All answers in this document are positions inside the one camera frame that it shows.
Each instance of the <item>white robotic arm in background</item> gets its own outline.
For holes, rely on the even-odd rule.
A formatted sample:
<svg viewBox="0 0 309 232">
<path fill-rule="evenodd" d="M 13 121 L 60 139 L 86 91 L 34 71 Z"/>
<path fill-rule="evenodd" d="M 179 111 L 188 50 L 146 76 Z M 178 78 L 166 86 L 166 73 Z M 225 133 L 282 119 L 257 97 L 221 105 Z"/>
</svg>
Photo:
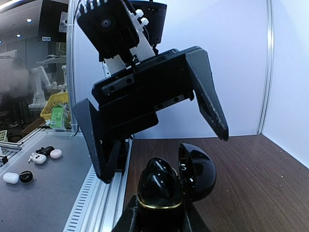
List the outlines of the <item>white robotic arm in background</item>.
<svg viewBox="0 0 309 232">
<path fill-rule="evenodd" d="M 45 94 L 42 91 L 42 81 L 45 84 L 47 90 L 61 90 L 61 92 L 67 91 L 67 66 L 63 65 L 61 67 L 64 75 L 64 84 L 57 85 L 57 82 L 50 83 L 47 73 L 43 66 L 31 69 L 31 72 L 35 80 L 36 92 L 33 95 L 33 104 L 29 105 L 29 108 L 42 108 L 46 104 Z"/>
</svg>

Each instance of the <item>metal frame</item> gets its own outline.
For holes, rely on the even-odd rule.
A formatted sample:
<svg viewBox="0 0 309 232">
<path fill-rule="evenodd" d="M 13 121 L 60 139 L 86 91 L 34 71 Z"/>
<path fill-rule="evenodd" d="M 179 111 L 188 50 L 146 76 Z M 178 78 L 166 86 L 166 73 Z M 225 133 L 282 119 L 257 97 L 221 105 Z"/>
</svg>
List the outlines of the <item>metal frame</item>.
<svg viewBox="0 0 309 232">
<path fill-rule="evenodd" d="M 68 9 L 68 24 L 67 24 L 67 82 L 68 82 L 68 93 L 70 109 L 76 103 L 75 96 L 75 80 L 74 80 L 74 23 L 75 23 L 75 12 L 78 7 L 78 0 L 69 1 Z M 76 134 L 78 132 L 78 124 L 74 114 L 71 114 L 71 125 L 72 132 Z"/>
<path fill-rule="evenodd" d="M 28 141 L 29 139 L 31 139 L 33 136 L 35 136 L 38 132 L 40 131 L 45 131 L 46 129 L 35 129 L 32 132 L 30 132 L 27 136 L 25 136 L 24 138 L 22 138 L 21 140 L 18 141 L 18 143 L 20 144 L 24 144 L 26 141 Z"/>
<path fill-rule="evenodd" d="M 11 150 L 11 151 L 21 150 L 21 144 L 20 143 L 0 142 L 0 147 L 7 149 L 7 150 Z"/>
<path fill-rule="evenodd" d="M 10 168 L 20 157 L 22 157 L 36 142 L 41 138 L 41 130 L 35 130 L 31 136 L 31 140 L 27 140 L 26 143 L 22 143 L 19 146 L 19 150 L 15 151 L 9 158 L 9 161 L 0 168 L 0 177 Z"/>
<path fill-rule="evenodd" d="M 94 168 L 90 168 L 63 232 L 100 232 L 113 229 L 124 209 L 132 140 L 129 144 L 125 172 L 115 173 L 110 184 L 99 180 Z"/>
<path fill-rule="evenodd" d="M 267 4 L 267 60 L 266 60 L 266 76 L 263 94 L 263 103 L 260 114 L 260 121 L 257 129 L 257 134 L 262 134 L 266 122 L 267 110 L 271 93 L 271 83 L 274 70 L 274 46 L 275 46 L 275 25 L 274 11 L 272 0 L 266 0 Z"/>
</svg>

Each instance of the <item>mesh basket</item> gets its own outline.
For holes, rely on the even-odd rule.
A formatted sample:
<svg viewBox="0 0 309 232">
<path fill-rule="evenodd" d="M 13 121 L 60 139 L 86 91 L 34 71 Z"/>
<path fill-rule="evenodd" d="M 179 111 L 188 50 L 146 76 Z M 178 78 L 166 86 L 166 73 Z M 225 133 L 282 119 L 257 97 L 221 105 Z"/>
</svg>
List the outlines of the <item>mesh basket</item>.
<svg viewBox="0 0 309 232">
<path fill-rule="evenodd" d="M 0 131 L 0 141 L 2 141 L 2 142 L 7 142 L 8 141 L 8 136 L 7 136 L 7 134 L 8 134 L 8 131 L 7 130 L 1 130 Z"/>
</svg>

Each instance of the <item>bolt hole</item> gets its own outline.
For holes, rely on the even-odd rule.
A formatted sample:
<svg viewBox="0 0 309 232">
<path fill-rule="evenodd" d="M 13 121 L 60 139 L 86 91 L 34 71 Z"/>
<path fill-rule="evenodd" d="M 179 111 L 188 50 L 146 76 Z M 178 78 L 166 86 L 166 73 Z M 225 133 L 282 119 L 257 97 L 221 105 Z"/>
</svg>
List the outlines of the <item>bolt hole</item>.
<svg viewBox="0 0 309 232">
<path fill-rule="evenodd" d="M 103 19 L 102 22 L 101 22 L 101 26 L 103 28 L 108 28 L 111 24 L 112 24 L 112 22 L 108 18 Z"/>
<path fill-rule="evenodd" d="M 126 80 L 126 82 L 127 82 L 128 84 L 131 84 L 131 83 L 132 83 L 132 79 L 131 79 L 131 78 L 128 78 L 128 79 Z"/>
</svg>

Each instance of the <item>yellow crate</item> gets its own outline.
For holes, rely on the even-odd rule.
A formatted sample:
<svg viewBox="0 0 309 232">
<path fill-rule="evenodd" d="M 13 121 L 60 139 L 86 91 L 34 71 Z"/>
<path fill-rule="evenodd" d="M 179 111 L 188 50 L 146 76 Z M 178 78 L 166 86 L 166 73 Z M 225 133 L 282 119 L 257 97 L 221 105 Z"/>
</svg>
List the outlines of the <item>yellow crate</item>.
<svg viewBox="0 0 309 232">
<path fill-rule="evenodd" d="M 58 93 L 50 96 L 48 102 L 44 109 L 42 110 L 40 116 L 45 120 L 49 120 L 52 117 L 52 110 L 53 107 L 58 105 L 59 103 L 69 103 L 69 94 L 68 92 L 65 93 Z"/>
<path fill-rule="evenodd" d="M 1 130 L 0 131 L 0 141 L 1 142 L 7 142 L 8 141 L 8 131 L 7 130 Z"/>
</svg>

